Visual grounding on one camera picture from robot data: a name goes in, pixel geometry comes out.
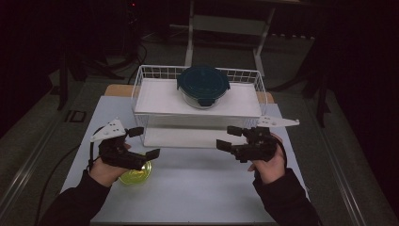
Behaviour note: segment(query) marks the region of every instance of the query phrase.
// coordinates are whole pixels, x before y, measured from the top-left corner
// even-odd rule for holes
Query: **black cable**
[[[147,48],[141,43],[139,44],[139,46],[141,46],[144,49],[144,57],[141,59],[140,56],[137,54],[138,66],[136,67],[136,69],[130,75],[129,80],[127,81],[127,85],[130,85],[130,81],[135,76],[135,74],[136,74],[137,70],[140,68],[140,66],[144,64],[144,62],[145,62],[145,60],[147,58]]]
[[[43,190],[41,191],[41,194],[40,194],[39,206],[38,206],[38,211],[37,211],[37,213],[36,213],[35,224],[34,224],[35,226],[38,225],[38,223],[39,223],[40,208],[41,208],[41,205],[42,205],[42,202],[43,202],[44,193],[45,193],[46,188],[47,188],[47,186],[48,186],[48,184],[49,184],[49,182],[50,182],[50,179],[52,178],[52,176],[53,176],[54,172],[56,171],[56,169],[58,168],[59,164],[61,164],[61,162],[64,161],[64,159],[65,159],[68,155],[70,155],[70,154],[73,153],[75,150],[77,150],[77,149],[79,148],[79,146],[80,146],[80,144],[77,145],[76,147],[72,148],[71,150],[69,150],[67,153],[65,153],[64,156],[62,156],[62,158],[56,163],[56,165],[54,166],[53,170],[51,171],[49,177],[47,178],[47,181],[46,181],[46,183],[44,184],[44,188],[43,188]]]

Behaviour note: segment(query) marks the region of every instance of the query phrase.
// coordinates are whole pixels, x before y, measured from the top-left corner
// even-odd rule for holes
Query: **yellow bowl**
[[[151,172],[151,162],[147,161],[141,170],[131,169],[120,176],[120,180],[126,185],[138,184],[147,180]]]

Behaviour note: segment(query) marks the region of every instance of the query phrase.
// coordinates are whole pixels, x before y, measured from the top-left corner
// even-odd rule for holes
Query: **robotic hand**
[[[236,160],[241,163],[247,163],[248,160],[263,160],[268,162],[275,155],[277,145],[280,145],[285,163],[287,163],[286,154],[282,143],[270,134],[268,127],[252,127],[239,128],[235,126],[228,126],[227,133],[234,136],[244,136],[247,138],[247,144],[231,145],[231,143],[217,139],[216,147],[235,156]]]
[[[91,137],[88,167],[91,169],[93,164],[93,142],[102,140],[99,145],[99,156],[103,162],[114,167],[141,170],[147,161],[159,156],[160,149],[155,149],[145,154],[131,153],[124,147],[124,142],[128,135],[129,137],[135,137],[142,135],[143,132],[143,127],[124,129],[119,119],[111,121]]]

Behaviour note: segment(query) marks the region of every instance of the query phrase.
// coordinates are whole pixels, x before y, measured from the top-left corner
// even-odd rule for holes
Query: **bowl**
[[[207,109],[215,106],[230,89],[226,74],[209,66],[193,66],[177,77],[177,89],[191,106]]]

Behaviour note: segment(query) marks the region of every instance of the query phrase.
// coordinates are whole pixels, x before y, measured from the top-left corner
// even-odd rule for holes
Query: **black sleeve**
[[[256,177],[253,185],[264,209],[279,225],[322,225],[292,169],[268,185]]]
[[[84,170],[77,187],[62,192],[50,205],[39,226],[88,226],[102,208],[110,187],[98,184]]]

